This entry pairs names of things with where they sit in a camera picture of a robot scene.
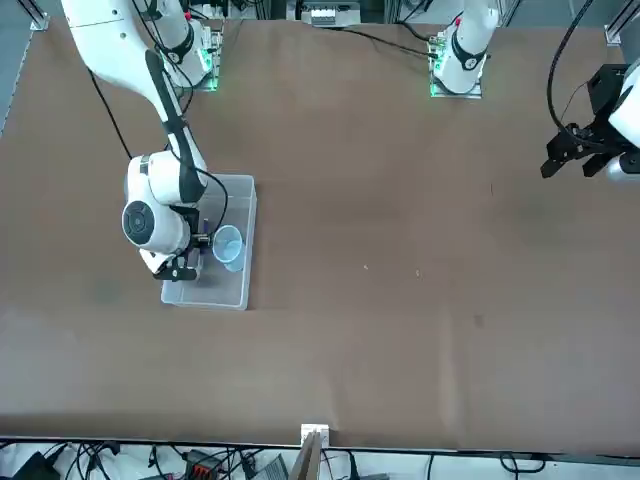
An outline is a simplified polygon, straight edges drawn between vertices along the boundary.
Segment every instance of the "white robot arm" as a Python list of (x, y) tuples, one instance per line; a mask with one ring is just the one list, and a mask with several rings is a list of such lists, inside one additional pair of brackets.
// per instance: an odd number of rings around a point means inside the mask
[[(145, 13), (159, 15), (149, 13), (145, 0), (141, 1), (145, 3)], [(197, 220), (195, 226), (193, 222), (193, 215), (197, 216), (195, 204), (207, 186), (206, 164), (183, 117), (165, 63), (138, 35), (128, 0), (62, 0), (62, 5), (87, 67), (107, 82), (133, 90), (149, 100), (160, 116), (171, 145), (171, 151), (130, 161), (123, 231), (140, 249), (154, 277), (195, 279), (196, 272), (180, 266), (177, 257), (209, 241), (208, 236), (195, 231)], [(178, 28), (174, 34), (163, 36), (167, 48), (177, 42), (178, 33), (188, 35), (190, 29), (185, 32), (183, 22), (186, 23), (184, 15), (176, 21)], [(171, 30), (167, 22), (163, 30), (165, 33)], [(191, 45), (183, 59), (199, 48), (193, 42)], [(189, 81), (194, 84), (198, 77), (208, 73), (202, 67), (199, 70), (187, 67), (187, 71), (193, 75)]]
[(465, 0), (462, 14), (445, 30), (445, 52), (434, 72), (447, 90), (465, 94), (473, 89), (499, 20), (495, 0)]

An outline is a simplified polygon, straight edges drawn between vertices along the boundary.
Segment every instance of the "brown table surface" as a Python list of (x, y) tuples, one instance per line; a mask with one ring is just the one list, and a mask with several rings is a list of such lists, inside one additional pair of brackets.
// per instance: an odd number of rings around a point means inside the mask
[[(257, 181), (239, 313), (161, 304), (120, 229), (126, 156), (52, 21), (0, 140), (0, 432), (297, 443), (321, 422), (336, 445), (637, 454), (640, 189), (540, 178), (563, 33), (497, 32), (469, 101), (355, 35), (230, 27), (189, 119), (211, 171)], [(618, 55), (577, 31), (559, 111)], [(161, 149), (151, 106), (104, 90), (132, 150)]]

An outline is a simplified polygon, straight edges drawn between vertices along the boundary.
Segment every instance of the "metal frame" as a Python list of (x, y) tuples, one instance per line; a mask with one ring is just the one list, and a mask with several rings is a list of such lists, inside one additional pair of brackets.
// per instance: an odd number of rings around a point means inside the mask
[(604, 35), (607, 45), (619, 46), (620, 33), (628, 27), (635, 16), (640, 12), (640, 0), (627, 0), (620, 11), (613, 17), (609, 25), (604, 26)]
[(31, 17), (31, 30), (43, 32), (49, 28), (49, 14), (35, 0), (17, 0), (22, 9)]

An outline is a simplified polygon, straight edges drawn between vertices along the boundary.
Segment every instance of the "cable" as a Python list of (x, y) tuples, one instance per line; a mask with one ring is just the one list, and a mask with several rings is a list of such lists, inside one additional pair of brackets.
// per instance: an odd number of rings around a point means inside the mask
[(349, 480), (360, 480), (360, 473), (358, 473), (358, 464), (356, 463), (356, 457), (353, 456), (351, 450), (347, 450), (349, 455), (349, 465), (351, 466), (349, 473)]
[[(140, 8), (138, 8), (138, 5), (136, 4), (135, 0), (131, 0), (131, 3), (133, 3), (133, 6), (138, 14), (138, 18), (140, 19), (142, 26), (144, 27), (147, 34), (149, 35), (149, 38), (151, 38), (151, 41), (153, 42), (153, 44), (156, 46), (156, 48), (160, 49), (162, 53), (164, 53), (164, 58), (167, 59), (167, 61), (173, 66), (173, 68), (175, 68), (176, 70), (178, 70), (178, 72), (180, 72), (180, 74), (182, 74), (182, 76), (185, 78), (185, 80), (189, 84), (189, 98), (187, 99), (187, 103), (184, 106), (184, 110), (182, 112), (183, 114), (186, 115), (187, 110), (189, 110), (189, 106), (191, 105), (191, 100), (193, 100), (193, 90), (194, 90), (193, 83), (191, 82), (191, 79), (187, 76), (187, 74), (184, 73), (184, 70), (182, 70), (182, 68), (180, 68), (173, 60), (171, 60), (171, 57), (165, 53), (168, 50), (168, 48), (165, 46), (164, 41), (162, 40), (162, 36), (160, 35), (160, 30), (158, 29), (158, 25), (156, 25), (155, 19), (151, 17), (151, 23), (153, 25), (154, 30), (156, 31), (156, 35), (158, 36), (157, 40), (156, 40), (156, 37), (154, 37), (153, 34), (151, 33), (151, 30), (149, 29), (147, 22), (145, 22), (142, 12), (140, 11)], [(149, 10), (149, 2), (147, 0), (144, 0), (144, 4), (147, 7), (147, 10)]]
[(333, 477), (333, 471), (331, 470), (331, 462), (329, 462), (329, 457), (327, 457), (327, 452), (324, 449), (322, 450), (322, 456), (324, 456), (324, 461), (327, 462), (327, 468), (329, 469), (329, 476), (331, 477), (331, 480), (335, 480)]
[(428, 42), (429, 41), (429, 37), (425, 37), (424, 35), (420, 35), (418, 32), (416, 32), (414, 30), (414, 28), (409, 25), (407, 22), (398, 22), (398, 25), (402, 25), (404, 28), (406, 28), (407, 30), (409, 30), (409, 32), (411, 33), (411, 35), (413, 35), (414, 37), (416, 37), (418, 40), (422, 40), (423, 42)]
[(449, 25), (447, 25), (447, 27), (450, 27), (451, 25), (453, 25), (453, 23), (454, 23), (457, 19), (459, 19), (459, 18), (462, 16), (462, 14), (463, 14), (463, 13), (464, 13), (464, 10), (463, 10), (463, 11), (461, 11), (461, 12), (460, 12), (458, 15), (456, 15), (455, 17), (453, 17), (453, 20), (451, 20), (451, 22), (449, 22)]
[(422, 5), (424, 5), (423, 13), (426, 12), (427, 10), (429, 10), (429, 7), (431, 6), (432, 3), (433, 3), (433, 0), (422, 0), (421, 2), (418, 2), (418, 4), (413, 8), (413, 10), (411, 10), (411, 12), (409, 12), (409, 15), (404, 17), (404, 20), (402, 20), (402, 22), (400, 22), (400, 23), (404, 23), (407, 20), (409, 20), (413, 16), (413, 14), (416, 13), (418, 11), (418, 9)]
[(571, 105), (571, 101), (573, 100), (573, 97), (575, 97), (576, 93), (578, 93), (578, 90), (580, 90), (582, 87), (584, 87), (588, 82), (589, 81), (587, 80), (586, 82), (581, 83), (573, 91), (573, 93), (569, 97), (569, 101), (567, 102), (566, 107), (564, 107), (564, 110), (562, 111), (562, 115), (560, 115), (560, 123), (562, 123), (562, 119), (564, 118), (564, 114), (567, 113), (567, 110), (569, 109), (569, 105)]
[(230, 453), (229, 447), (227, 447), (227, 472), (231, 473), (231, 464), (233, 463), (233, 457), (235, 457), (236, 452)]
[(201, 173), (203, 174), (205, 177), (210, 178), (211, 180), (213, 180), (214, 182), (216, 182), (218, 184), (218, 186), (222, 189), (222, 191), (224, 192), (224, 206), (222, 207), (222, 213), (220, 214), (220, 219), (218, 220), (218, 223), (216, 224), (216, 228), (214, 228), (211, 231), (211, 235), (213, 235), (214, 233), (216, 233), (218, 231), (218, 229), (220, 228), (220, 226), (222, 225), (222, 222), (224, 220), (224, 216), (227, 214), (227, 207), (229, 206), (229, 192), (227, 191), (227, 187), (224, 186), (224, 184), (215, 176), (210, 174), (209, 172), (207, 172), (206, 170), (203, 170), (201, 168), (198, 168), (194, 165), (190, 165), (187, 162), (185, 162), (184, 160), (182, 160), (182, 158), (180, 158), (178, 155), (176, 155), (176, 152), (173, 150), (173, 145), (169, 145), (171, 153), (173, 153), (173, 156), (176, 158), (176, 160), (178, 160), (182, 165), (184, 165), (185, 167), (187, 167), (189, 170), (191, 170), (192, 172), (197, 172), (197, 173)]
[(98, 445), (97, 447), (95, 445), (92, 445), (89, 448), (91, 450), (93, 450), (93, 453), (89, 454), (89, 461), (87, 462), (87, 470), (86, 470), (85, 476), (87, 478), (90, 478), (91, 472), (96, 467), (98, 467), (98, 470), (100, 470), (100, 472), (102, 472), (102, 475), (104, 476), (104, 478), (106, 480), (111, 480), (111, 477), (109, 477), (109, 474), (104, 469), (104, 465), (102, 465), (102, 459), (100, 458), (100, 452), (106, 448), (105, 447), (105, 443), (103, 442), (102, 444)]
[(36, 18), (33, 16), (33, 13), (31, 13), (31, 10), (29, 10), (29, 9), (27, 8), (27, 6), (26, 6), (24, 3), (22, 3), (22, 0), (18, 0), (18, 3), (22, 6), (22, 8), (24, 9), (24, 11), (25, 11), (25, 12), (27, 12), (27, 13), (29, 14), (29, 16), (31, 17), (31, 20), (33, 20), (33, 21), (34, 21), (34, 23), (36, 23), (36, 24), (37, 24), (37, 23), (38, 23), (38, 21), (37, 21), (37, 20), (36, 20)]
[(158, 447), (156, 447), (155, 445), (151, 447), (151, 459), (152, 461), (150, 463), (153, 463), (153, 465), (149, 465), (149, 466), (156, 467), (156, 470), (158, 471), (158, 475), (160, 475), (160, 478), (169, 480), (169, 477), (167, 477), (164, 473), (162, 473), (162, 470), (160, 470), (160, 465), (158, 465)]
[(361, 37), (368, 38), (368, 39), (374, 40), (376, 42), (384, 43), (385, 45), (389, 45), (390, 47), (399, 48), (400, 50), (402, 50), (404, 52), (414, 53), (416, 55), (421, 55), (421, 56), (424, 56), (424, 57), (437, 58), (437, 55), (434, 54), (434, 53), (422, 52), (422, 51), (416, 50), (414, 48), (405, 47), (404, 45), (400, 45), (398, 43), (390, 42), (389, 40), (385, 40), (383, 38), (379, 38), (379, 37), (376, 37), (374, 35), (369, 35), (368, 33), (359, 32), (357, 30), (349, 30), (347, 28), (342, 28), (342, 27), (327, 27), (327, 28), (325, 28), (325, 30), (333, 30), (335, 32), (353, 33), (354, 35), (359, 35)]
[[(255, 457), (257, 454), (259, 454), (260, 452), (264, 451), (264, 448), (260, 448), (258, 450), (256, 450), (253, 453), (250, 453), (249, 455), (247, 455), (245, 457), (245, 460), (249, 460), (250, 458)], [(225, 478), (231, 480), (231, 474), (233, 472), (235, 472), (238, 468), (240, 468), (242, 466), (242, 462), (238, 463), (237, 465), (235, 465), (234, 467), (231, 468), (231, 470), (229, 472), (227, 472), (225, 475), (222, 475), (218, 480), (225, 480)]]
[(592, 3), (593, 3), (593, 0), (587, 0), (584, 3), (582, 8), (576, 15), (576, 18), (574, 18), (573, 22), (571, 22), (571, 25), (569, 25), (567, 32), (565, 33), (562, 41), (560, 42), (560, 45), (558, 46), (558, 49), (556, 50), (556, 53), (551, 62), (551, 67), (549, 69), (549, 77), (547, 79), (547, 106), (549, 108), (549, 114), (551, 115), (551, 119), (553, 120), (553, 123), (555, 123), (558, 129), (561, 132), (564, 132), (566, 135), (568, 135), (569, 138), (571, 138), (575, 143), (579, 145), (583, 145), (585, 147), (592, 148), (595, 151), (607, 153), (611, 151), (611, 148), (607, 147), (604, 143), (592, 142), (590, 140), (585, 140), (584, 138), (580, 138), (577, 135), (575, 135), (572, 131), (570, 131), (567, 127), (565, 127), (560, 121), (560, 119), (558, 118), (558, 115), (556, 114), (556, 110), (553, 106), (553, 79), (555, 77), (558, 61), (560, 60), (560, 56), (562, 55), (562, 52), (564, 52), (564, 49), (567, 46), (567, 43), (569, 42), (569, 39), (571, 38), (573, 31), (576, 29), (576, 27), (578, 26), (578, 23), (580, 23), (580, 20), (582, 19), (584, 14), (587, 12), (587, 10), (589, 9)]
[(191, 13), (191, 15), (195, 13), (197, 15), (197, 17), (194, 17), (196, 20), (209, 20), (206, 16), (204, 16), (202, 13), (200, 13), (194, 8), (189, 7), (189, 13)]
[(120, 143), (122, 144), (122, 148), (124, 148), (124, 151), (127, 153), (127, 157), (129, 157), (129, 160), (131, 160), (133, 157), (131, 156), (131, 151), (129, 150), (129, 147), (127, 146), (127, 143), (124, 141), (124, 138), (122, 136), (122, 132), (120, 131), (120, 128), (118, 127), (118, 124), (116, 123), (116, 119), (113, 117), (113, 112), (111, 111), (111, 108), (109, 108), (109, 105), (107, 104), (107, 100), (104, 98), (104, 95), (102, 94), (102, 90), (100, 90), (100, 87), (98, 86), (98, 82), (96, 81), (96, 77), (93, 75), (93, 72), (91, 70), (89, 70), (87, 68), (87, 71), (89, 72), (89, 76), (91, 77), (91, 83), (93, 83), (93, 88), (96, 89), (96, 92), (98, 93), (98, 96), (100, 97), (100, 100), (102, 100), (102, 104), (104, 105), (104, 108), (107, 109), (107, 113), (109, 114), (109, 118), (111, 119), (111, 125), (113, 125), (113, 128), (116, 131), (116, 134), (118, 135), (118, 138), (120, 139)]
[[(217, 457), (218, 455), (224, 455), (224, 454), (225, 454), (225, 452), (214, 452), (214, 453), (212, 453), (211, 455), (207, 455), (206, 457), (203, 457), (203, 458), (201, 458), (200, 460), (198, 460), (197, 462), (193, 463), (193, 464), (191, 465), (191, 471), (189, 472), (189, 476), (186, 478), (186, 480), (190, 480), (190, 479), (191, 479), (191, 473), (192, 473), (192, 471), (193, 471), (193, 468), (194, 468), (194, 467), (196, 467), (196, 466), (198, 466), (198, 465), (202, 464), (202, 462), (206, 462), (207, 460), (209, 460), (209, 459), (211, 459), (211, 458), (215, 458), (215, 457)], [(222, 460), (220, 460), (220, 461), (219, 461), (219, 464), (222, 464), (222, 463), (224, 463), (225, 461), (226, 461), (226, 457), (225, 457), (225, 458), (223, 458)]]
[[(547, 466), (547, 461), (543, 459), (541, 460), (542, 463), (540, 464), (539, 467), (520, 468), (518, 466), (518, 462), (516, 461), (516, 457), (514, 457), (513, 453), (511, 452), (502, 452), (500, 453), (499, 458), (500, 458), (500, 465), (502, 465), (502, 468), (504, 468), (509, 473), (513, 473), (515, 480), (518, 480), (518, 476), (521, 473), (540, 473)], [(513, 467), (510, 467), (505, 463), (504, 461), (505, 458), (508, 458), (509, 460), (511, 460), (511, 462), (513, 463)]]
[(185, 462), (187, 461), (187, 456), (189, 455), (187, 452), (181, 452), (176, 448), (175, 445), (172, 445), (172, 444), (169, 444), (169, 448), (174, 452), (176, 452), (178, 455), (180, 455), (180, 458), (183, 459)]
[(56, 443), (53, 447), (48, 448), (46, 452), (44, 452), (42, 454), (43, 457), (46, 457), (47, 455), (49, 455), (51, 453), (51, 451), (56, 448), (56, 447), (60, 447), (62, 445), (67, 445), (67, 442), (60, 442), (60, 443)]
[(76, 452), (76, 458), (69, 465), (69, 470), (67, 470), (67, 474), (64, 476), (64, 480), (69, 479), (69, 475), (71, 475), (71, 470), (73, 470), (74, 465), (78, 467), (78, 474), (82, 480), (86, 480), (86, 477), (82, 474), (82, 469), (80, 468), (80, 457), (87, 453), (87, 448), (84, 443), (80, 443), (78, 445), (78, 451)]

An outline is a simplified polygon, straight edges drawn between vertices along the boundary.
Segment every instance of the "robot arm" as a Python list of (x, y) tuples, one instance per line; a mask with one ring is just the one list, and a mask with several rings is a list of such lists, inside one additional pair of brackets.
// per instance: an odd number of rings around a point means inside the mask
[[(62, 0), (62, 5), (87, 67), (102, 79), (144, 96), (166, 130), (171, 151), (130, 161), (122, 213), (127, 239), (140, 248), (154, 276), (164, 278), (167, 266), (193, 248), (194, 239), (202, 237), (193, 231), (187, 213), (192, 213), (207, 186), (206, 176), (197, 170), (205, 171), (206, 164), (162, 58), (136, 31), (128, 0)], [(195, 278), (186, 268), (175, 268), (172, 273), (173, 279)]]
[(585, 177), (602, 169), (613, 181), (640, 180), (640, 61), (603, 65), (587, 82), (594, 120), (584, 128), (570, 123), (547, 144), (540, 171), (555, 175), (570, 160), (590, 157)]
[(463, 13), (445, 30), (446, 50), (434, 73), (447, 90), (465, 94), (473, 89), (499, 19), (494, 0), (465, 0)]

